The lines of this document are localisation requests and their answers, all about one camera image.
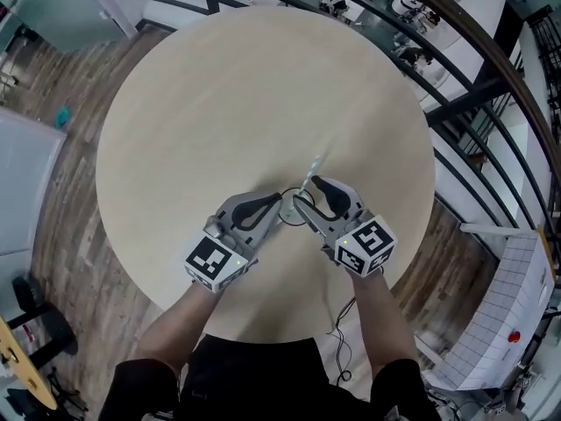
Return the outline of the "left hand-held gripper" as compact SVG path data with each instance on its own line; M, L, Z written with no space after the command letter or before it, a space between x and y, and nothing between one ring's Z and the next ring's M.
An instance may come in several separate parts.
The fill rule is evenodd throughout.
M218 293L258 261L258 248L275 225L281 194L246 192L229 197L184 248L183 266L193 282Z

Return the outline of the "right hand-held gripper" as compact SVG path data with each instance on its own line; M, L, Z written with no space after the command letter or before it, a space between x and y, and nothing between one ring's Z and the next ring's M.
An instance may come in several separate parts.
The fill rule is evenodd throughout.
M311 181L323 193L332 214L301 196L293 196L293 206L314 232L331 239L322 251L352 275L369 276L380 271L398 243L384 218L365 209L359 193L347 184L320 175L313 175ZM346 220L342 229L341 218Z

